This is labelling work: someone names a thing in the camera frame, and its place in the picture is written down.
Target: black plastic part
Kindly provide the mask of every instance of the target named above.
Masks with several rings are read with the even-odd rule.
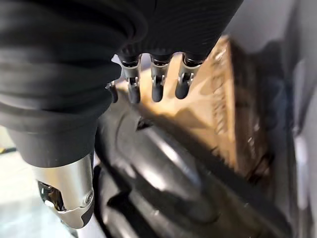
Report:
[[[152,125],[131,126],[143,118]],[[285,217],[262,193],[188,138],[121,93],[100,117],[96,153],[105,167],[94,183],[101,201],[95,211],[108,217],[100,222],[113,237],[132,231],[132,237],[147,238],[136,232],[141,227],[160,238],[292,237]],[[143,217],[138,224],[135,216],[126,216],[133,211]]]
[[[152,100],[156,103],[163,98],[164,87],[161,84],[154,84],[152,86]]]
[[[129,100],[133,104],[137,104],[141,100],[141,92],[139,87],[129,88]]]
[[[112,103],[116,103],[118,101],[118,91],[115,85],[112,85],[108,88],[109,92],[112,96]]]
[[[179,82],[177,81],[175,96],[178,99],[184,99],[188,95],[189,92],[189,85],[187,82]]]
[[[88,222],[90,221],[93,213],[94,213],[94,208],[95,208],[95,198],[93,198],[93,202],[91,204],[91,207],[88,209],[87,212],[85,212],[82,216],[81,219],[84,222],[84,226],[86,226],[88,224]]]
[[[154,60],[157,60],[157,61],[162,61],[162,62],[169,62],[172,57],[173,57],[173,54],[171,55],[151,55],[152,59]]]

